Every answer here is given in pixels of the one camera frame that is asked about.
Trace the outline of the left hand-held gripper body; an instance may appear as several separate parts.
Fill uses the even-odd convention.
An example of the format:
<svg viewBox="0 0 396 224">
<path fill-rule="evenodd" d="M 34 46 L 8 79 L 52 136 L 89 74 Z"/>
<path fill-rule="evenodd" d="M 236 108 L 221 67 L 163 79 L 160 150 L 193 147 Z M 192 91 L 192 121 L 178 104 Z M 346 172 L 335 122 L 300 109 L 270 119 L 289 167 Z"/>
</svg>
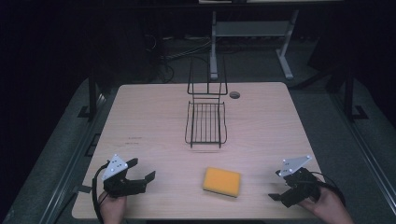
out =
<svg viewBox="0 0 396 224">
<path fill-rule="evenodd" d="M 145 179 L 129 180 L 126 178 L 130 169 L 127 167 L 126 162 L 118 154 L 115 154 L 102 176 L 104 190 L 112 198 L 146 192 L 147 182 Z"/>
</svg>

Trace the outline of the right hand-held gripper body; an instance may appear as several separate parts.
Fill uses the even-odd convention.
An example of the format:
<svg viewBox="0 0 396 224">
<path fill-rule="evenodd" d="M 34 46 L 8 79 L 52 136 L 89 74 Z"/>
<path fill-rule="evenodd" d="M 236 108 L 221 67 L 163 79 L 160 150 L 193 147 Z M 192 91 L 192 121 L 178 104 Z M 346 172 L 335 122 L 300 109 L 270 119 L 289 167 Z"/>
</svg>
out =
<svg viewBox="0 0 396 224">
<path fill-rule="evenodd" d="M 311 160 L 310 155 L 283 160 L 279 176 L 290 187 L 289 190 L 281 194 L 281 202 L 286 207 L 291 207 L 307 198 L 313 198 L 315 202 L 320 198 L 317 178 L 304 168 Z"/>
</svg>

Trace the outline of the yellow sponge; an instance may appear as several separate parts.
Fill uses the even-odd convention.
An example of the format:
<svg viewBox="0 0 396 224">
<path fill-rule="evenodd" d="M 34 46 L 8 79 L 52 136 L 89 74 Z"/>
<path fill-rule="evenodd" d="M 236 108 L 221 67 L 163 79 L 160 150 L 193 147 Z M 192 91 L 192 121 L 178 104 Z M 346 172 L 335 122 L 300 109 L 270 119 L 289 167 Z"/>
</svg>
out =
<svg viewBox="0 0 396 224">
<path fill-rule="evenodd" d="M 205 170 L 203 190 L 238 197 L 240 193 L 240 182 L 241 175 L 237 172 L 207 167 Z"/>
</svg>

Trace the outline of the black wire rack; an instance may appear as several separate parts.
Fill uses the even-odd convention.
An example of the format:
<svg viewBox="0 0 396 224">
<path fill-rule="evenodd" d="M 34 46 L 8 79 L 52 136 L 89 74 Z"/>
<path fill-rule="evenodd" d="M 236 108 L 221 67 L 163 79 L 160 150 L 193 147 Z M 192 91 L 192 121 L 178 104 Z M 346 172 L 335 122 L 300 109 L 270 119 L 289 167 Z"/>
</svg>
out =
<svg viewBox="0 0 396 224">
<path fill-rule="evenodd" d="M 226 106 L 223 98 L 228 95 L 226 73 L 216 80 L 207 72 L 204 81 L 195 80 L 194 59 L 190 61 L 187 94 L 188 103 L 185 142 L 194 145 L 215 145 L 221 147 L 228 138 Z"/>
</svg>

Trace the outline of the person's left hand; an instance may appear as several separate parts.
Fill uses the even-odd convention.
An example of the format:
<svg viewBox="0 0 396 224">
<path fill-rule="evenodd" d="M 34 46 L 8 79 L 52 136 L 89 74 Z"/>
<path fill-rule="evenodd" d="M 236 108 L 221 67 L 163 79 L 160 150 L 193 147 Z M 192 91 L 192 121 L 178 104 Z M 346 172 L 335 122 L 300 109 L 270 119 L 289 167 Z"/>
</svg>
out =
<svg viewBox="0 0 396 224">
<path fill-rule="evenodd" d="M 104 224 L 121 224 L 127 208 L 125 196 L 112 198 L 105 191 L 99 196 L 100 213 Z"/>
</svg>

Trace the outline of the person's right hand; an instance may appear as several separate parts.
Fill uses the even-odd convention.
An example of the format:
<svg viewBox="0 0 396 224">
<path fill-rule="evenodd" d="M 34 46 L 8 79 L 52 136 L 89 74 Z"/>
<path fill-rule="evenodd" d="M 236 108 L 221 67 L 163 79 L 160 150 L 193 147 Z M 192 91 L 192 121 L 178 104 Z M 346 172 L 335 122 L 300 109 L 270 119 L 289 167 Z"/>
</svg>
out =
<svg viewBox="0 0 396 224">
<path fill-rule="evenodd" d="M 326 224 L 355 224 L 339 197 L 329 189 L 321 188 L 315 203 L 305 199 L 299 205 Z"/>
</svg>

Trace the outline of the grey metal stand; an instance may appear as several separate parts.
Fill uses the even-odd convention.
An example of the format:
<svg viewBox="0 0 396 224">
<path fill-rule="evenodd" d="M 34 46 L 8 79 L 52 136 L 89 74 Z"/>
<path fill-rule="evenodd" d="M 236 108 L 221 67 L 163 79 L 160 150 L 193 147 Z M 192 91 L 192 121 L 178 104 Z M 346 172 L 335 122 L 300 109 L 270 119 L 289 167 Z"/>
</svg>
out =
<svg viewBox="0 0 396 224">
<path fill-rule="evenodd" d="M 253 40 L 282 40 L 276 49 L 276 57 L 285 79 L 294 79 L 287 61 L 286 53 L 292 38 L 295 24 L 299 16 L 298 10 L 290 13 L 288 20 L 277 21 L 222 21 L 216 11 L 212 12 L 211 41 L 209 51 L 209 78 L 216 80 L 219 77 L 217 45 L 219 40 L 245 39 Z"/>
</svg>

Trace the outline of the black frame post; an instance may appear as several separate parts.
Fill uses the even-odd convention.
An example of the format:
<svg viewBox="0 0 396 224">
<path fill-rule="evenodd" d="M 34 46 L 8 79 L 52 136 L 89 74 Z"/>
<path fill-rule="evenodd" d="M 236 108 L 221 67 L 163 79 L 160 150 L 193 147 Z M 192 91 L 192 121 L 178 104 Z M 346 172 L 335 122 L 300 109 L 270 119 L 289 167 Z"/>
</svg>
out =
<svg viewBox="0 0 396 224">
<path fill-rule="evenodd" d="M 89 87 L 89 104 L 84 105 L 78 113 L 79 118 L 85 118 L 88 122 L 91 122 L 97 112 L 97 87 L 96 87 L 96 80 L 97 80 L 97 70 L 92 69 L 88 76 L 88 87 Z"/>
<path fill-rule="evenodd" d="M 344 90 L 344 113 L 350 122 L 356 119 L 368 119 L 367 114 L 360 105 L 353 105 L 354 73 L 353 68 L 346 66 L 345 90 Z"/>
</svg>

